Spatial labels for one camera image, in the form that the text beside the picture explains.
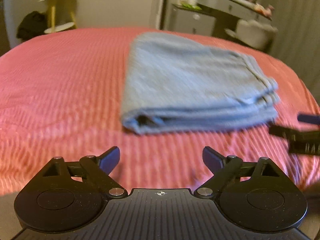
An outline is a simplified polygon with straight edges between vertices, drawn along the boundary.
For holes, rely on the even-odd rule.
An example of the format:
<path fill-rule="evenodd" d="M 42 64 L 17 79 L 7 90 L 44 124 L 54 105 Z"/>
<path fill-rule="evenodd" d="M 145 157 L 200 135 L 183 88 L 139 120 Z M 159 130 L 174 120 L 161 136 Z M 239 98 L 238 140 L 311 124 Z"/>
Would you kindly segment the white shell back chair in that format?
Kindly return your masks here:
<path fill-rule="evenodd" d="M 225 33 L 245 45 L 268 52 L 278 33 L 278 29 L 267 23 L 260 23 L 256 20 L 238 20 L 235 31 L 225 29 Z"/>

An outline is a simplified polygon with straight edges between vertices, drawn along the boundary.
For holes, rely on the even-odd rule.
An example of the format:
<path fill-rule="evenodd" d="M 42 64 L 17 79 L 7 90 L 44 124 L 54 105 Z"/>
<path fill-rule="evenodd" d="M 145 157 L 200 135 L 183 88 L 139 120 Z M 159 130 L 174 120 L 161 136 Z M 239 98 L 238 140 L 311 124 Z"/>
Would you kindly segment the grey curtain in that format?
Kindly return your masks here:
<path fill-rule="evenodd" d="M 289 67 L 316 94 L 319 90 L 319 0 L 263 0 L 275 10 L 278 34 L 271 55 Z"/>

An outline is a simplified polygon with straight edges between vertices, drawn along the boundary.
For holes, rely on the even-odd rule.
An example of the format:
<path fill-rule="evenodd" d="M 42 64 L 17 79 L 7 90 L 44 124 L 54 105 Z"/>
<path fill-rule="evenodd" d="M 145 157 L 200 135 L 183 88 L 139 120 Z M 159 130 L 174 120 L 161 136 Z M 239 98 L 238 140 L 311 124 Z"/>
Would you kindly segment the grey sweatpants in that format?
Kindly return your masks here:
<path fill-rule="evenodd" d="M 250 55 L 144 33 L 131 44 L 121 124 L 137 134 L 244 129 L 277 118 L 277 88 Z"/>

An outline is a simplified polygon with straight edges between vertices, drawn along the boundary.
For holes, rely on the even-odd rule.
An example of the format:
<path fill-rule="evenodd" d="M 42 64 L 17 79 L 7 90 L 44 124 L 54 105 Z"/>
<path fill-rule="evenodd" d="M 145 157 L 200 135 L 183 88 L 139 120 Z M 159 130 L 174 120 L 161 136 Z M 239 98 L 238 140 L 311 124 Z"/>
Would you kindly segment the grey nightstand cabinet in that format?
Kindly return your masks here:
<path fill-rule="evenodd" d="M 169 31 L 202 36 L 212 36 L 216 18 L 194 10 L 173 5 L 168 25 Z"/>

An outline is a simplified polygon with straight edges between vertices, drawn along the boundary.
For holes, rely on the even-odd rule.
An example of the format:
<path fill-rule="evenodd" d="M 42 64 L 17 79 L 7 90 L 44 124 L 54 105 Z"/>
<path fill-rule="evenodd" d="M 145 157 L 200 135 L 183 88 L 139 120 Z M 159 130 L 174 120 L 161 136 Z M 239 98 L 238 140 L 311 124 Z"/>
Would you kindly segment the pink ribbed bedspread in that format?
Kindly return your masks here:
<path fill-rule="evenodd" d="M 139 136 L 120 124 L 131 41 L 146 28 L 89 28 L 43 35 L 1 57 L 1 194 L 20 191 L 52 157 L 77 161 L 113 146 L 111 176 L 125 189 L 191 188 L 211 177 L 210 146 L 244 161 L 271 158 L 300 188 L 319 181 L 319 157 L 287 153 L 259 126 L 231 133 Z"/>

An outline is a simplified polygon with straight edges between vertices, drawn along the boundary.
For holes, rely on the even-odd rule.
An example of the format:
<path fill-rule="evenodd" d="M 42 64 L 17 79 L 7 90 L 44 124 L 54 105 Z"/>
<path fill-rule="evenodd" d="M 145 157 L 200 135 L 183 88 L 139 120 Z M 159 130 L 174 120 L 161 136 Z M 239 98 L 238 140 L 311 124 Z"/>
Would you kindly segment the yellow side table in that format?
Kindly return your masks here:
<path fill-rule="evenodd" d="M 39 0 L 47 6 L 47 29 L 45 34 L 76 29 L 76 0 Z"/>

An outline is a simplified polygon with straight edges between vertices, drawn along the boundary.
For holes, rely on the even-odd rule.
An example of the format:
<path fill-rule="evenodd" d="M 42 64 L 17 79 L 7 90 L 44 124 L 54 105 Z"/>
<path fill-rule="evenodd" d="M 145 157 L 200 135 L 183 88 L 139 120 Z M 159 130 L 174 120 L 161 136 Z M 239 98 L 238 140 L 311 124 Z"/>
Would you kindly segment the pink plush toy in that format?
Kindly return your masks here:
<path fill-rule="evenodd" d="M 263 15 L 265 17 L 271 18 L 273 11 L 274 11 L 274 7 L 269 4 L 267 7 L 263 8 Z"/>

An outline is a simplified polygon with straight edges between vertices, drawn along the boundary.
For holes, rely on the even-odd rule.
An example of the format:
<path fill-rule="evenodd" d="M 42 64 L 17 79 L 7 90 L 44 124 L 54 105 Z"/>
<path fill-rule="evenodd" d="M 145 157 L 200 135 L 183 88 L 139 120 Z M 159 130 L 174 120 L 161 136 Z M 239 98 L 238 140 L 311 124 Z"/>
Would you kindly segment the black bag on floor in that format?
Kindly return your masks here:
<path fill-rule="evenodd" d="M 29 13 L 17 28 L 16 38 L 22 41 L 31 40 L 44 34 L 47 29 L 47 15 L 38 11 Z"/>

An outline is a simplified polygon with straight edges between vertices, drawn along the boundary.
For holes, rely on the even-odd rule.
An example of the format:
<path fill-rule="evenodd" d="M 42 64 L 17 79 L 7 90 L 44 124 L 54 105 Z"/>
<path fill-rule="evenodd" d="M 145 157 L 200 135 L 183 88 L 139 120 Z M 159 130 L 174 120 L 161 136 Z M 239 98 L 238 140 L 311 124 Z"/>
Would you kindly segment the grey vanity desk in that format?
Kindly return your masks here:
<path fill-rule="evenodd" d="M 224 12 L 243 20 L 256 20 L 271 24 L 272 19 L 257 11 L 257 5 L 246 0 L 198 0 L 200 7 L 208 12 Z"/>

